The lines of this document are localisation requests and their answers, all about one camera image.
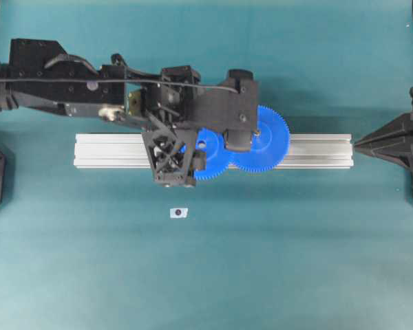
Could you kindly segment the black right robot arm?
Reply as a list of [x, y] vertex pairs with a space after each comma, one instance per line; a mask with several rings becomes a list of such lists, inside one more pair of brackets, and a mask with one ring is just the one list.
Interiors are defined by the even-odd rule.
[[188, 65], [151, 74], [113, 54], [110, 64], [95, 68], [56, 41], [20, 38], [11, 42], [9, 61], [0, 63], [0, 111], [25, 107], [140, 129], [161, 186], [195, 185], [195, 172], [207, 165], [195, 145], [203, 129], [220, 135], [228, 151], [249, 151], [257, 103], [257, 82], [243, 69], [203, 85]]

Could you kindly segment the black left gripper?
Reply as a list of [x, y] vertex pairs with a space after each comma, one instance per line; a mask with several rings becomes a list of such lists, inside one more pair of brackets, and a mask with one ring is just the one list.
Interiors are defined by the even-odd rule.
[[389, 146], [391, 142], [409, 142], [413, 140], [413, 87], [410, 89], [412, 97], [412, 111], [404, 113], [380, 129], [368, 134], [354, 143], [354, 148], [369, 157], [379, 158], [402, 166], [412, 174], [413, 188], [413, 143], [410, 145], [411, 153], [382, 153], [373, 150], [378, 146]]

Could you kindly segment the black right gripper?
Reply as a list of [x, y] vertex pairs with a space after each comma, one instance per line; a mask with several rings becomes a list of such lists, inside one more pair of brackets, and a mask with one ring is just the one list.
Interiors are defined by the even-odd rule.
[[196, 87], [201, 75], [189, 65], [165, 67], [159, 74], [126, 66], [125, 77], [142, 82], [137, 83], [139, 95], [123, 116], [123, 125], [144, 130], [142, 139], [157, 184], [164, 187], [196, 184], [192, 163], [199, 130], [185, 123], [187, 104], [195, 97], [194, 127], [221, 134], [229, 151], [251, 149], [258, 106], [258, 83], [252, 72], [230, 69], [222, 83], [203, 93]]

